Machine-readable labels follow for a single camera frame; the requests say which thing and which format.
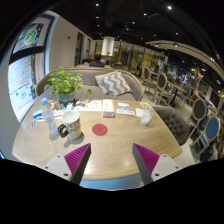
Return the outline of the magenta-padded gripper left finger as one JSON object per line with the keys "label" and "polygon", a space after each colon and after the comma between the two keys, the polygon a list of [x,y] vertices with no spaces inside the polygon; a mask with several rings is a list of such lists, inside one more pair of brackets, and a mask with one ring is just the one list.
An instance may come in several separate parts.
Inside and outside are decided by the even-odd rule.
{"label": "magenta-padded gripper left finger", "polygon": [[43,169],[79,185],[89,157],[91,155],[91,144],[85,144],[66,155],[56,155]]}

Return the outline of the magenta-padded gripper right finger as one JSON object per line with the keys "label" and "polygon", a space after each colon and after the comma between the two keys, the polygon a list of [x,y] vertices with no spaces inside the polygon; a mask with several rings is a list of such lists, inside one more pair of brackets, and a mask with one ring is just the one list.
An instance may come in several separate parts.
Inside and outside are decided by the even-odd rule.
{"label": "magenta-padded gripper right finger", "polygon": [[133,144],[132,154],[144,185],[181,170],[181,167],[167,154],[158,155],[136,143]]}

